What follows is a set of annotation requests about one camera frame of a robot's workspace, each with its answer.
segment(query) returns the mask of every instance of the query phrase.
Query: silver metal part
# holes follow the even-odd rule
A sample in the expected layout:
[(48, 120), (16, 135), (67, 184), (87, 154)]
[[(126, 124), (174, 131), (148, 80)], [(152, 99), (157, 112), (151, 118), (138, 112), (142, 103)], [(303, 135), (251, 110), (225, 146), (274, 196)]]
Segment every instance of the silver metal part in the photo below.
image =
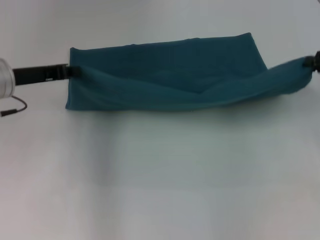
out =
[(8, 63), (0, 58), (0, 99), (9, 98), (15, 92), (16, 80)]

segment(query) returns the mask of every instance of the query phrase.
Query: black cable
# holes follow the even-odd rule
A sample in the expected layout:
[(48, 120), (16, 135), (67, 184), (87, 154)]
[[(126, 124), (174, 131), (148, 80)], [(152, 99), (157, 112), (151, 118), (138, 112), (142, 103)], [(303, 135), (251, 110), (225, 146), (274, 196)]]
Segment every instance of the black cable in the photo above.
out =
[(23, 103), (24, 107), (21, 108), (21, 109), (10, 109), (10, 110), (5, 110), (5, 111), (0, 111), (0, 116), (1, 117), (8, 116), (8, 115), (11, 115), (11, 114), (16, 114), (16, 113), (22, 112), (23, 110), (27, 109), (28, 104), (24, 100), (22, 100), (21, 98), (16, 97), (16, 96), (11, 96), (11, 97), (13, 99), (18, 100), (19, 102)]

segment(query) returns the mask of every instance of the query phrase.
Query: white table surface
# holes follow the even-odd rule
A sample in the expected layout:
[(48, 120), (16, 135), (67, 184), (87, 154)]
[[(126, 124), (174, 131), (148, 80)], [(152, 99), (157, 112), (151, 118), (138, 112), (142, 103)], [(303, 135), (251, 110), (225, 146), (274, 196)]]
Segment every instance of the white table surface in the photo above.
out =
[[(268, 66), (319, 48), (317, 0), (1, 3), (13, 67), (64, 63), (70, 47), (245, 32)], [(180, 113), (67, 111), (68, 81), (19, 86), (28, 109), (0, 119), (0, 239), (318, 240), (319, 80)]]

